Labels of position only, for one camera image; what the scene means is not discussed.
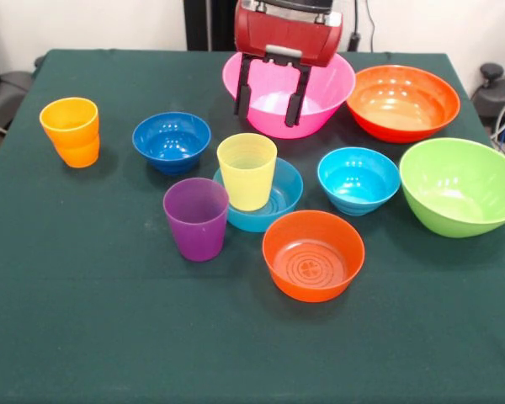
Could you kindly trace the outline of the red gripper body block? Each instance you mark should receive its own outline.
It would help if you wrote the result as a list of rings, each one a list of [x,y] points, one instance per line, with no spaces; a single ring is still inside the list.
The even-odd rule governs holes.
[[[260,58],[284,56],[325,67],[342,32],[340,1],[238,1],[235,8],[236,48]]]

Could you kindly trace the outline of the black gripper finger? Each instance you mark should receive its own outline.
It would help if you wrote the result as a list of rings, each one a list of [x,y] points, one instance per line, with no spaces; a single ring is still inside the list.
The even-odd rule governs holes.
[[[253,56],[243,53],[237,82],[237,94],[235,99],[234,114],[247,116],[252,90],[248,84],[251,62]]]
[[[293,127],[300,123],[300,115],[306,94],[306,88],[311,75],[311,67],[295,65],[294,69],[300,72],[295,91],[290,95],[288,107],[286,110],[285,124]]]

